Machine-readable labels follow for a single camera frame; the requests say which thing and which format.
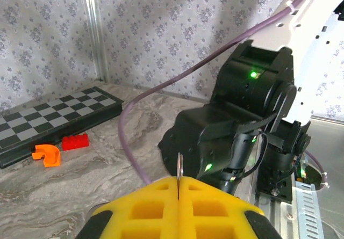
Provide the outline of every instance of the marble countertop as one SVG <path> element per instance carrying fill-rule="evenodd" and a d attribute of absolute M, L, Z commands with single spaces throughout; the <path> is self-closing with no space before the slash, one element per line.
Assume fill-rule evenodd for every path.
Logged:
<path fill-rule="evenodd" d="M 92 85 L 125 102 L 140 93 L 114 84 Z M 157 93 L 130 112 L 125 132 L 151 179 L 168 175 L 157 148 L 165 131 L 178 112 L 201 105 Z M 45 168 L 42 161 L 27 158 L 0 170 L 0 237 L 74 238 L 91 207 L 143 187 L 121 148 L 117 122 L 118 117 L 86 131 L 90 146 L 62 151 L 59 167 Z"/>

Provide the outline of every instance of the chessboard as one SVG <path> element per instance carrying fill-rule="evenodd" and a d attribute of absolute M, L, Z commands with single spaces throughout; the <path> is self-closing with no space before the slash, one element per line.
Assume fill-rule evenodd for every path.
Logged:
<path fill-rule="evenodd" d="M 30 157 L 35 145 L 58 144 L 120 115 L 122 103 L 93 87 L 0 118 L 0 168 Z"/>

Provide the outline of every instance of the orange plastic piece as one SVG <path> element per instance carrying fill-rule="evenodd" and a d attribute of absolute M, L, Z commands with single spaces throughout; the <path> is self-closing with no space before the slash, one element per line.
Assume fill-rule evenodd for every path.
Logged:
<path fill-rule="evenodd" d="M 42 144 L 35 146 L 36 152 L 32 153 L 34 160 L 40 160 L 44 157 L 43 164 L 46 168 L 51 166 L 59 166 L 61 164 L 60 150 L 49 144 Z"/>

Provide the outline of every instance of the wall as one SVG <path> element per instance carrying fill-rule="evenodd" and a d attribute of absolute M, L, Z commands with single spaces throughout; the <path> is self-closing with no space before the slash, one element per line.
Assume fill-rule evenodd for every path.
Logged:
<path fill-rule="evenodd" d="M 0 115 L 96 79 L 84 0 L 0 0 Z"/>
<path fill-rule="evenodd" d="M 139 88 L 156 86 L 266 19 L 280 1 L 98 0 L 111 81 Z M 230 53 L 166 91 L 185 98 L 209 98 Z M 343 41 L 326 68 L 314 114 L 344 120 Z"/>

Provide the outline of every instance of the red lego brick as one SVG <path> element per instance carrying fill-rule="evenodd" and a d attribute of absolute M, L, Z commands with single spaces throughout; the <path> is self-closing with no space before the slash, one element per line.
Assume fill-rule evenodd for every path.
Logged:
<path fill-rule="evenodd" d="M 90 143 L 88 141 L 88 135 L 86 133 L 82 135 L 66 136 L 62 139 L 63 150 L 83 148 L 88 147 L 89 145 Z"/>

